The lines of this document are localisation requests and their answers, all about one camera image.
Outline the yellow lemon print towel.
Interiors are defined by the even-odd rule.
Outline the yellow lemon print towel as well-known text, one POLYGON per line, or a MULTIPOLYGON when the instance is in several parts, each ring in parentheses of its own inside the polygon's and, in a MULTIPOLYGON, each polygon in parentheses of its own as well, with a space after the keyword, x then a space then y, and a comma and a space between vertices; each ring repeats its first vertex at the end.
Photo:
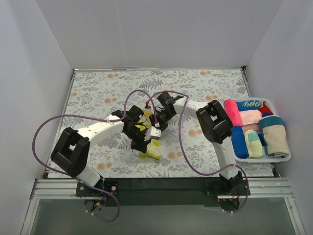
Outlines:
MULTIPOLYGON (((152 115, 152 108, 145 108, 145 105, 137 105, 143 112, 144 116, 139 120, 138 125, 136 127, 139 127, 139 129, 142 130, 147 130, 150 128, 151 121, 149 120, 149 116, 152 115)), ((151 142, 147 145, 147 152, 138 152, 138 156, 140 158, 153 158, 156 160, 161 159, 161 149, 160 149, 160 142, 159 140, 154 140, 152 139, 151 142)))

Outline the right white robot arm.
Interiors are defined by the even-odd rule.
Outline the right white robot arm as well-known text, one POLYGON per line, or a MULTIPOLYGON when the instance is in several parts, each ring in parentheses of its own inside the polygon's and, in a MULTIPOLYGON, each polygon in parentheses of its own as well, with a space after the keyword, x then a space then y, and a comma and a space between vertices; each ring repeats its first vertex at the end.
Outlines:
POLYGON ((163 106, 160 111, 155 111, 154 127, 164 131, 168 122, 176 115, 179 116, 179 144, 181 152, 188 166, 198 175, 212 176, 219 174, 220 187, 226 194, 231 195, 240 191, 240 184, 243 181, 243 169, 236 164, 235 153, 231 141, 232 121, 225 112, 221 103, 217 100, 197 102, 188 99, 188 95, 177 93, 178 96, 170 96, 168 91, 154 94, 163 106), (219 170, 212 173, 203 173, 195 169, 187 158, 181 139, 181 121, 183 116, 196 118, 200 124, 205 138, 212 143, 218 163, 219 170))

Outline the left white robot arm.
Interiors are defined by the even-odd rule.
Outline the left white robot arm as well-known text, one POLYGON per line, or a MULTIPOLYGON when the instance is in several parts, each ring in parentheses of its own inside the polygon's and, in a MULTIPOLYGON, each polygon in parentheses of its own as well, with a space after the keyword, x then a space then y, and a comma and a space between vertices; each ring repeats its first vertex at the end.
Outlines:
POLYGON ((151 127, 141 128, 138 123, 144 116, 143 111, 133 106, 124 113, 112 112, 104 122, 74 130, 68 127, 63 130, 52 153, 51 160, 67 175, 87 184, 87 190, 94 196, 104 190, 101 175, 88 164, 89 151, 108 137, 123 133, 131 142, 131 149, 145 153, 151 142, 151 127))

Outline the blue beige Doraemon towel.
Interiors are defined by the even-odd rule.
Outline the blue beige Doraemon towel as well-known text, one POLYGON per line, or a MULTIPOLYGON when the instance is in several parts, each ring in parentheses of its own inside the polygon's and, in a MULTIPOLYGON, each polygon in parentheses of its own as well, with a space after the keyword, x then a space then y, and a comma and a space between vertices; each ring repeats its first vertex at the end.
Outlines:
POLYGON ((290 155, 284 122, 276 115, 259 120, 261 134, 265 141, 266 154, 272 158, 285 158, 290 155))

